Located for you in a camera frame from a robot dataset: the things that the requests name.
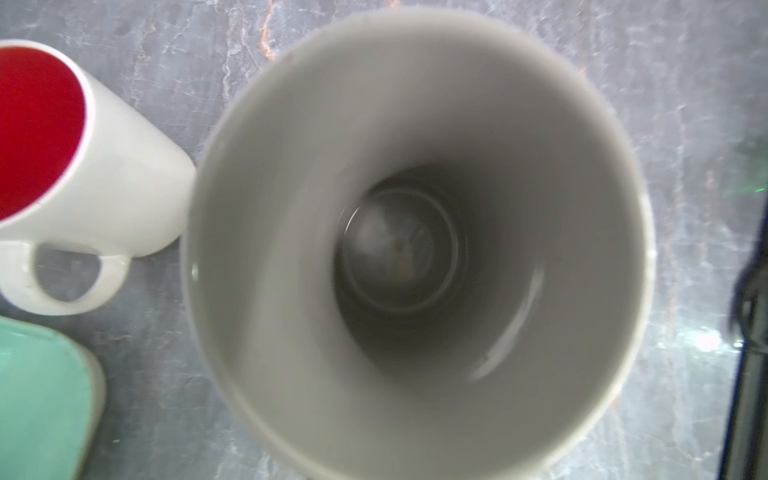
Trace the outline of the grey mug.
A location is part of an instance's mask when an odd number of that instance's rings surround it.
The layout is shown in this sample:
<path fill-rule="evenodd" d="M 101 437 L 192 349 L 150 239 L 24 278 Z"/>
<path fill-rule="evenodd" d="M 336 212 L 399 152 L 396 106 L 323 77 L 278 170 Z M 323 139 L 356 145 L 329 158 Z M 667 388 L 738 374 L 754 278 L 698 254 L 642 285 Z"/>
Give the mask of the grey mug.
<path fill-rule="evenodd" d="M 591 84 L 473 12 L 353 15 L 217 125 L 182 245 L 205 365 L 311 479 L 524 479 L 631 369 L 656 251 Z"/>

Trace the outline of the white mug red inside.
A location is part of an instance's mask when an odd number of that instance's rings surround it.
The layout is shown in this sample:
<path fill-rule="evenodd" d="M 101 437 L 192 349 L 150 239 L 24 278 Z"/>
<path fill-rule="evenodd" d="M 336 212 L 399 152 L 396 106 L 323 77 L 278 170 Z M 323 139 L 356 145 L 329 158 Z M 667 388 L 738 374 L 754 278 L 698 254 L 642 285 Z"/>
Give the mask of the white mug red inside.
<path fill-rule="evenodd" d="M 183 231 L 196 174 L 189 156 L 60 51 L 1 44 L 1 293 L 28 312 L 64 316 L 107 303 L 131 262 Z M 95 255 L 73 300 L 51 296 L 40 249 Z"/>

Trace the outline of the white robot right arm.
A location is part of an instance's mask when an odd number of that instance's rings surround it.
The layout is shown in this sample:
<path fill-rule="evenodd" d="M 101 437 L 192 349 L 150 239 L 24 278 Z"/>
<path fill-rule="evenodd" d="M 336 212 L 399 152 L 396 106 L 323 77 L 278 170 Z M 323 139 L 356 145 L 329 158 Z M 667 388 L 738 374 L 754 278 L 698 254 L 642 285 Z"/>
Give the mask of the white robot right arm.
<path fill-rule="evenodd" d="M 741 356 L 721 456 L 720 479 L 767 477 L 767 218 L 739 277 L 730 324 L 741 333 Z"/>

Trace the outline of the mint green floral tray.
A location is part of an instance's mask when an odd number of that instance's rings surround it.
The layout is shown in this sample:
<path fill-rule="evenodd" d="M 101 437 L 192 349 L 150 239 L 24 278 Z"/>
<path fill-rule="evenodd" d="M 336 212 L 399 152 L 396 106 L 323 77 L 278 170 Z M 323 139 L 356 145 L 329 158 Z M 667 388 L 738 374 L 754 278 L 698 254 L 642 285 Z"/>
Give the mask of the mint green floral tray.
<path fill-rule="evenodd" d="M 90 350 L 50 328 L 1 319 L 3 479 L 78 479 L 105 400 Z"/>

